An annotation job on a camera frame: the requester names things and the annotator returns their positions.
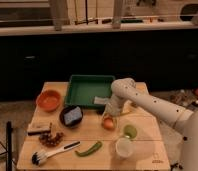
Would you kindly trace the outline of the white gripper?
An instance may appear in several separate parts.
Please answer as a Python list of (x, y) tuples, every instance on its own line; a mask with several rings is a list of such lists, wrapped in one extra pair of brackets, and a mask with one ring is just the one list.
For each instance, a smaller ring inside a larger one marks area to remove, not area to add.
[[(125, 100), (123, 98), (120, 98), (116, 95), (112, 95), (106, 104), (105, 112), (111, 116), (114, 116), (113, 121), (114, 121), (115, 130), (119, 129), (119, 125), (120, 125), (119, 115), (122, 113), (124, 103), (125, 103)], [(102, 115), (102, 119), (101, 119), (101, 125), (103, 128), (106, 128), (106, 124), (105, 124), (106, 122), (105, 120), (107, 118), (106, 113)]]

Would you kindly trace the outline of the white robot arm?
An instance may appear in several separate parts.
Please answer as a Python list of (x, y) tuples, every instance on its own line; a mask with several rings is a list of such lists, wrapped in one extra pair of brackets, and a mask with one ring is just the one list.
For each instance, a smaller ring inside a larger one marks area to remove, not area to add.
[(105, 112), (118, 116), (127, 100), (135, 103), (183, 136), (178, 171), (198, 171), (198, 110), (192, 111), (180, 105), (141, 92), (132, 78), (114, 80), (112, 95)]

